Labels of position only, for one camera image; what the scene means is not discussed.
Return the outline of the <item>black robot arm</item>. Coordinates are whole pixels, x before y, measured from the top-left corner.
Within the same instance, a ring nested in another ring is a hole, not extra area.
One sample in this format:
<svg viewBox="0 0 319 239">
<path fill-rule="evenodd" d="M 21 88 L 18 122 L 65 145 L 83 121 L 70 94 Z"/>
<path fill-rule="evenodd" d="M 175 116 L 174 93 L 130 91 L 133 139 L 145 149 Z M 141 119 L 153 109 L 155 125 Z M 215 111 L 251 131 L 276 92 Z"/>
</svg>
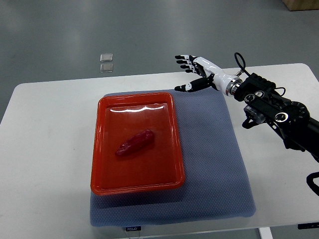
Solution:
<svg viewBox="0 0 319 239">
<path fill-rule="evenodd" d="M 243 83 L 232 88 L 234 99 L 245 102 L 246 120 L 242 126 L 250 129 L 266 123 L 283 140 L 287 149 L 309 152 L 315 161 L 319 159 L 319 122 L 310 116 L 307 107 L 284 98 L 277 92 L 274 82 L 246 71 L 243 56 L 236 52 L 235 61 L 240 68 L 237 73 L 247 75 Z"/>
</svg>

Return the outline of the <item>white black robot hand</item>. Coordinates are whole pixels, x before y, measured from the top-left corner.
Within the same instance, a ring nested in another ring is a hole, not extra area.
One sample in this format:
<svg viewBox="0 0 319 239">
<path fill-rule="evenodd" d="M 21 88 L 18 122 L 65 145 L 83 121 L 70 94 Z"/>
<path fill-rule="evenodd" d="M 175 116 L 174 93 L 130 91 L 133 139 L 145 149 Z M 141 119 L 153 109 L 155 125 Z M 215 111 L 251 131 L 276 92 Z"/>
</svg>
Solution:
<svg viewBox="0 0 319 239">
<path fill-rule="evenodd" d="M 185 85 L 176 86 L 175 91 L 190 93 L 212 87 L 226 96 L 232 96 L 242 84 L 242 80 L 238 76 L 226 74 L 220 67 L 203 57 L 177 55 L 175 59 L 185 72 L 200 76 L 199 79 Z"/>
</svg>

